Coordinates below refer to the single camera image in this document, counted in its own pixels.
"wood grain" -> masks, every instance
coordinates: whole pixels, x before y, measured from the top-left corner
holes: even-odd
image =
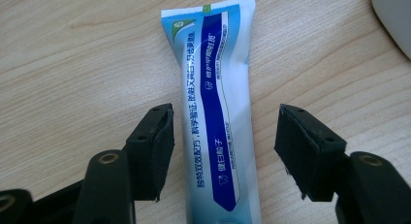
[[[180,72],[162,9],[221,0],[0,0],[0,190],[37,200],[123,147],[153,106],[171,102],[176,146],[160,203],[139,223],[185,223]],[[300,199],[273,151],[278,107],[302,107],[411,183],[411,62],[370,0],[257,0],[249,73],[263,223],[336,223]]]

